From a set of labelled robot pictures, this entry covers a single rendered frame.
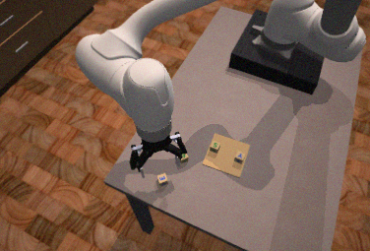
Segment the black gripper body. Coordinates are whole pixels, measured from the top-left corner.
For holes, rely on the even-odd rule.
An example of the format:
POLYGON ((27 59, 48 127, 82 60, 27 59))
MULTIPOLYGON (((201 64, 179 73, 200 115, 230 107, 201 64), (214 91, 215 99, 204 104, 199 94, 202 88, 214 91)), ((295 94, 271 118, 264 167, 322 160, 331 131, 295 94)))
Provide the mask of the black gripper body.
POLYGON ((141 145, 143 145, 142 146, 143 151, 149 152, 150 150, 152 150, 152 151, 158 150, 158 151, 155 151, 155 152, 160 152, 160 151, 162 151, 163 148, 167 147, 171 142, 172 142, 172 139, 170 138, 170 134, 169 134, 168 137, 165 138, 164 140, 159 141, 159 142, 155 142, 155 143, 146 142, 142 139, 141 145), (149 149, 147 149, 147 148, 149 148, 149 149))

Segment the tan flat mat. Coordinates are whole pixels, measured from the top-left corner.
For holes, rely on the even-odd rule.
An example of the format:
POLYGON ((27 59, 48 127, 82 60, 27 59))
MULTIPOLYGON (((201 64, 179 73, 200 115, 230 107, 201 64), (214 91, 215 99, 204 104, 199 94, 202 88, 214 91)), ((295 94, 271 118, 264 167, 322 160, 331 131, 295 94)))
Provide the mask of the tan flat mat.
POLYGON ((240 178, 250 145, 224 137, 216 133, 214 134, 214 137, 212 139, 212 142, 213 141, 220 143, 220 148, 216 154, 214 152, 211 152, 209 147, 203 161, 203 165, 240 178), (246 154, 242 164, 234 161, 237 152, 246 154))

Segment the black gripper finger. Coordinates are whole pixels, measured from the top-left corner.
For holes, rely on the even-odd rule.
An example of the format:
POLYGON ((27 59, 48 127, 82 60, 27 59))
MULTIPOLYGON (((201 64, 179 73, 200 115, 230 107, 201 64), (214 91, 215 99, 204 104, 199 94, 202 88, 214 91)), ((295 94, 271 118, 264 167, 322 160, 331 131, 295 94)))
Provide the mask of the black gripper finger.
POLYGON ((174 154, 177 166, 180 167, 180 160, 182 159, 182 154, 184 155, 187 154, 187 150, 183 142, 182 141, 180 142, 180 140, 182 139, 181 139, 179 132, 176 132, 175 135, 170 136, 170 138, 172 139, 172 141, 177 143, 180 149, 170 143, 167 147, 163 148, 162 150, 165 150, 166 152, 170 152, 174 154))
POLYGON ((143 172, 143 165, 145 162, 148 160, 149 157, 155 153, 155 151, 150 150, 149 152, 142 151, 140 154, 140 151, 142 149, 143 145, 139 145, 136 147, 136 145, 132 145, 132 152, 131 153, 131 158, 130 158, 130 165, 131 169, 134 170, 135 168, 138 168, 139 172, 141 172, 142 177, 145 178, 145 174, 143 172), (141 171, 140 171, 141 170, 141 171))

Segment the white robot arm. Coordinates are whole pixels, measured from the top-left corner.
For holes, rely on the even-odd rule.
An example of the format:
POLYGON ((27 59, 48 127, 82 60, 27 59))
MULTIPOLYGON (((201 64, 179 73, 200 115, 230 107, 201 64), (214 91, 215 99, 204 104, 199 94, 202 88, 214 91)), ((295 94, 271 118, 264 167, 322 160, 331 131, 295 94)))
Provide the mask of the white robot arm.
MULTIPOLYGON (((156 26, 215 1, 154 0, 119 28, 78 43, 76 60, 82 72, 118 102, 143 140, 155 143, 168 137, 174 107, 167 70, 157 60, 142 58, 145 37, 156 26)), ((352 61, 366 43, 355 16, 362 0, 326 0, 324 9, 314 1, 273 0, 265 25, 251 28, 258 36, 252 45, 285 61, 299 42, 332 61, 352 61)))

